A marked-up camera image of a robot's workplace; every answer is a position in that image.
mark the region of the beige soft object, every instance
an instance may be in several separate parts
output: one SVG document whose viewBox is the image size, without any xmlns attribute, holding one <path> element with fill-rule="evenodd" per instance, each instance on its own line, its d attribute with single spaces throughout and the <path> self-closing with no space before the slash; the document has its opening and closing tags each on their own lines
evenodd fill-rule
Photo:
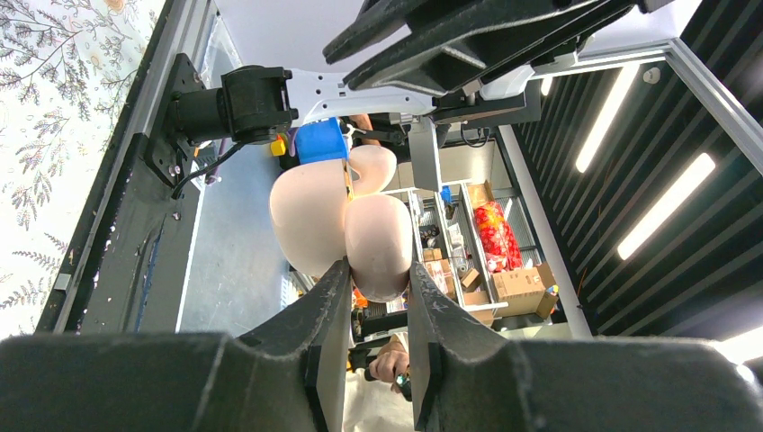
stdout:
<svg viewBox="0 0 763 432">
<path fill-rule="evenodd" d="M 389 302 L 408 285 L 413 257 L 410 213 L 397 198 L 355 198 L 345 213 L 345 244 L 353 279 L 373 302 Z"/>
<path fill-rule="evenodd" d="M 355 196 L 377 194 L 392 181 L 398 159 L 384 147 L 361 146 L 350 151 L 350 167 L 360 177 L 353 181 Z"/>
<path fill-rule="evenodd" d="M 270 194 L 275 236 L 286 259 L 306 275 L 322 276 L 348 256 L 355 283 L 364 295 L 372 293 L 370 300 L 399 295 L 408 282 L 412 257 L 410 216 L 399 200 L 373 195 L 394 176 L 395 155 L 361 146 L 350 152 L 350 167 L 359 176 L 352 202 L 342 160 L 297 166 L 278 177 Z"/>
<path fill-rule="evenodd" d="M 343 161 L 324 160 L 281 174 L 270 192 L 270 220 L 294 268 L 322 276 L 346 255 L 347 186 Z"/>
</svg>

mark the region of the gray floor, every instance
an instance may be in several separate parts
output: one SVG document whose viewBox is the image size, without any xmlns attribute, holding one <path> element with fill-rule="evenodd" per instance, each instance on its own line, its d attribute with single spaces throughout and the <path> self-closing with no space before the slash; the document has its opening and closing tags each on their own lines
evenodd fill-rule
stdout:
<svg viewBox="0 0 763 432">
<path fill-rule="evenodd" d="M 208 56 L 212 84 L 232 70 L 224 49 Z M 245 147 L 205 190 L 180 331 L 240 335 L 281 310 L 289 265 L 270 224 L 268 198 L 280 174 L 268 146 Z"/>
</svg>

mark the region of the human hand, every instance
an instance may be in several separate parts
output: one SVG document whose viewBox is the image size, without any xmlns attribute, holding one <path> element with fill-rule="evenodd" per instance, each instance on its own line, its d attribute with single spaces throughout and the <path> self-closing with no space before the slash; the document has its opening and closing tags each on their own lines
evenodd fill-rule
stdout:
<svg viewBox="0 0 763 432">
<path fill-rule="evenodd" d="M 379 354 L 376 360 L 368 365 L 371 376 L 384 383 L 395 383 L 399 374 L 405 373 L 409 365 L 408 353 L 405 350 L 390 350 Z"/>
</svg>

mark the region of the wire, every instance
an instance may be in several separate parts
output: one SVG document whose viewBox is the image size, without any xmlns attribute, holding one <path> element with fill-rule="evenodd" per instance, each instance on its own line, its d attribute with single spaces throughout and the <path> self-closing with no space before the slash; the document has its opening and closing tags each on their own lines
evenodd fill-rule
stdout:
<svg viewBox="0 0 763 432">
<path fill-rule="evenodd" d="M 588 267 L 583 270 L 583 277 L 580 278 L 580 284 L 578 285 L 578 297 L 580 297 L 580 288 L 583 287 L 583 281 L 586 280 L 586 273 L 588 273 Z"/>
<path fill-rule="evenodd" d="M 212 162 L 208 166 L 205 166 L 202 169 L 196 170 L 192 172 L 191 174 L 183 177 L 183 180 L 180 181 L 180 183 L 175 186 L 175 188 L 172 190 L 172 199 L 176 200 L 178 196 L 180 196 L 180 193 L 183 191 L 183 186 L 187 185 L 188 182 L 191 180 L 194 180 L 194 178 L 199 176 L 204 176 L 207 173 L 210 173 L 214 168 L 219 167 L 222 165 L 223 162 L 230 159 L 231 156 L 233 156 L 237 151 L 241 150 L 246 146 L 246 143 L 244 142 L 238 142 L 235 146 L 231 147 L 230 150 L 226 151 L 224 155 L 222 155 L 219 159 Z"/>
<path fill-rule="evenodd" d="M 483 138 L 482 142 L 473 142 L 466 139 L 465 136 L 463 136 L 463 128 L 461 129 L 461 139 L 464 143 L 466 143 L 467 146 L 473 148 L 473 149 L 479 149 L 480 147 L 485 147 L 485 144 L 488 143 L 488 140 L 490 139 L 490 128 L 481 128 L 478 132 L 480 134 L 480 138 Z"/>
</svg>

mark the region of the metal bracket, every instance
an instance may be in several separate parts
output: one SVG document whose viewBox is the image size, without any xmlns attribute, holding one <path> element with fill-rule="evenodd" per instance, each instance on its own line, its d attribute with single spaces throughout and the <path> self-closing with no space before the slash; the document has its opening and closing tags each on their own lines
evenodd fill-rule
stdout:
<svg viewBox="0 0 763 432">
<path fill-rule="evenodd" d="M 435 124 L 428 118 L 414 123 L 408 133 L 410 162 L 413 166 L 413 185 L 418 189 L 440 192 L 443 180 L 440 175 L 440 154 L 437 148 Z"/>
<path fill-rule="evenodd" d="M 432 98 L 418 91 L 396 87 L 355 91 L 342 81 L 345 74 L 299 69 L 291 72 L 293 79 L 286 86 L 292 106 L 299 109 L 299 118 L 292 121 L 293 128 L 329 117 L 360 113 L 425 115 L 435 109 Z"/>
<path fill-rule="evenodd" d="M 180 132 L 176 115 L 172 115 L 180 95 L 204 90 L 204 83 L 184 53 L 175 57 L 165 91 L 159 100 L 159 116 L 148 139 L 143 160 L 165 185 L 174 187 L 178 179 L 191 172 L 193 142 Z"/>
<path fill-rule="evenodd" d="M 405 137 L 403 136 L 403 134 L 397 131 L 383 132 L 380 130 L 363 130 L 363 129 L 355 129 L 355 131 L 353 132 L 353 138 L 379 140 L 379 141 L 389 142 L 395 145 L 400 145 L 405 140 Z"/>
</svg>

